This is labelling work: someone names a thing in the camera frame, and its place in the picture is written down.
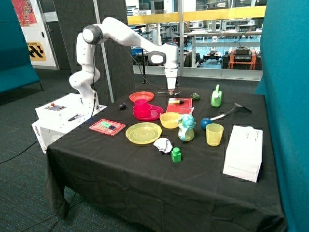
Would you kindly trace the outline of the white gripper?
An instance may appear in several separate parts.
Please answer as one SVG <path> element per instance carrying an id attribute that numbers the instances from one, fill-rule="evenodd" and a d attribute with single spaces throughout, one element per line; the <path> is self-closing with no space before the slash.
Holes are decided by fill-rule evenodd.
<path id="1" fill-rule="evenodd" d="M 167 80 L 167 87 L 169 90 L 169 94 L 172 95 L 174 94 L 174 89 L 176 87 L 176 81 L 177 81 L 177 76 L 178 76 L 178 69 L 169 69 L 165 68 L 165 77 Z"/>

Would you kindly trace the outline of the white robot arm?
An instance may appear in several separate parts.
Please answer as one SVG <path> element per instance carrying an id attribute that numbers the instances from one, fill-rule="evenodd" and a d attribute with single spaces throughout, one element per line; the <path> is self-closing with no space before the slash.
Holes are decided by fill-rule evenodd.
<path id="1" fill-rule="evenodd" d="M 77 36 L 76 58 L 82 69 L 69 78 L 69 83 L 81 95 L 82 112 L 90 114 L 93 108 L 99 106 L 96 92 L 91 87 L 100 78 L 100 72 L 94 64 L 94 53 L 96 45 L 108 39 L 124 46 L 137 46 L 146 50 L 150 64 L 165 67 L 169 94 L 174 93 L 178 76 L 178 46 L 174 42 L 156 45 L 121 21 L 107 17 L 101 24 L 85 27 Z"/>

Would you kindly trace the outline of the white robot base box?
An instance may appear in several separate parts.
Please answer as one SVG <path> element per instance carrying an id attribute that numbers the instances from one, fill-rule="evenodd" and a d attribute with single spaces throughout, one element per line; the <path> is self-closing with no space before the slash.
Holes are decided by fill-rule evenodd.
<path id="1" fill-rule="evenodd" d="M 105 105 L 98 105 L 94 110 L 84 112 L 81 96 L 70 93 L 36 108 L 38 120 L 32 124 L 32 128 L 43 153 L 46 153 L 50 144 L 106 107 Z"/>

